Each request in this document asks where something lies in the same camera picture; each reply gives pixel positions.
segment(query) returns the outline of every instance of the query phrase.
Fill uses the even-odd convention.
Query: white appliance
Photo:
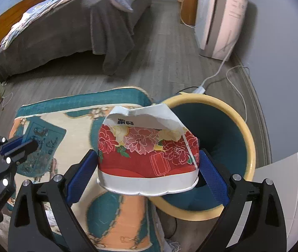
[[[247,3],[248,0],[198,0],[195,35],[200,55],[223,60],[232,51]]]

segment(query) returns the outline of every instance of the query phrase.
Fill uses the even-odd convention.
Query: white cable
[[[179,17],[180,17],[180,20],[183,22],[183,24],[185,24],[186,26],[188,26],[189,28],[193,28],[193,26],[190,26],[188,24],[186,24],[183,19],[182,19],[182,8],[183,8],[183,3],[184,3],[184,0],[182,0],[182,3],[180,4],[180,10],[179,10]]]
[[[249,69],[248,67],[246,66],[243,66],[243,65],[237,65],[237,66],[234,66],[234,67],[231,67],[227,70],[226,72],[226,78],[227,80],[230,82],[230,84],[235,88],[235,90],[240,94],[241,98],[242,98],[242,101],[243,101],[243,105],[245,105],[245,122],[247,123],[247,106],[246,106],[246,102],[245,102],[245,99],[243,98],[242,94],[239,92],[239,90],[235,87],[235,85],[230,81],[230,79],[228,78],[228,72],[231,71],[232,69],[236,68],[236,67],[243,67],[243,68],[247,68]]]
[[[4,104],[5,98],[9,97],[10,95],[11,95],[10,99],[8,100],[8,102],[6,104]],[[8,96],[2,97],[3,98],[2,108],[4,108],[11,101],[11,99],[13,98],[13,95],[14,95],[13,93],[10,93]]]
[[[220,64],[218,71],[217,71],[214,75],[207,77],[207,78],[201,83],[200,87],[203,87],[204,84],[205,84],[205,82],[206,82],[207,80],[209,80],[209,79],[211,79],[211,78],[213,78],[213,77],[215,77],[216,75],[219,74],[219,72],[220,72],[220,70],[221,70],[223,64],[225,63],[226,59],[228,58],[228,56],[229,56],[230,53],[232,52],[232,50],[233,50],[234,45],[236,44],[236,42],[237,42],[237,40],[233,42],[233,44],[232,44],[230,50],[229,50],[228,53],[226,54],[226,56],[225,56],[225,58],[223,59],[222,63]]]

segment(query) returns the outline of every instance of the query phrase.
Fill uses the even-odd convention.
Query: blue gripper pad
[[[76,174],[72,177],[71,182],[67,185],[66,203],[70,206],[78,203],[83,194],[92,174],[98,165],[98,155],[92,150],[86,160],[78,168]]]
[[[3,144],[2,145],[2,149],[1,149],[1,152],[0,152],[0,155],[5,155],[5,153],[9,152],[10,150],[18,147],[19,145],[22,144],[22,139],[23,139],[23,136],[15,139],[14,141],[11,141],[9,143],[6,143],[6,144]]]
[[[217,169],[214,167],[211,160],[207,155],[200,150],[199,151],[200,164],[199,170],[203,175],[208,187],[210,188],[214,198],[225,206],[229,203],[227,184],[220,176]]]

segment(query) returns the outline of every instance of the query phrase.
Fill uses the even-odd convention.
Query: green leaf
[[[190,165],[192,165],[193,161],[192,161],[192,158],[191,157],[189,158],[189,160],[188,160],[187,163],[190,164]]]
[[[127,154],[125,151],[120,152],[122,156],[129,158],[129,154]]]
[[[104,156],[103,156],[103,153],[101,150],[99,150],[99,161],[100,161],[100,164],[102,163],[102,160],[104,159]]]

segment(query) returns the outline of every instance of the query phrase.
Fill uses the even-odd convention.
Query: black cable
[[[178,91],[176,94],[178,94],[178,93],[180,93],[180,92],[182,92],[182,91],[184,91],[186,89],[190,89],[190,88],[198,88],[198,86],[191,86],[191,87],[188,87],[188,88],[184,88],[184,89]]]
[[[168,237],[166,239],[171,239],[174,236],[174,234],[176,233],[176,231],[177,231],[177,218],[175,218],[175,223],[176,223],[175,231],[172,233],[172,235],[170,237]]]

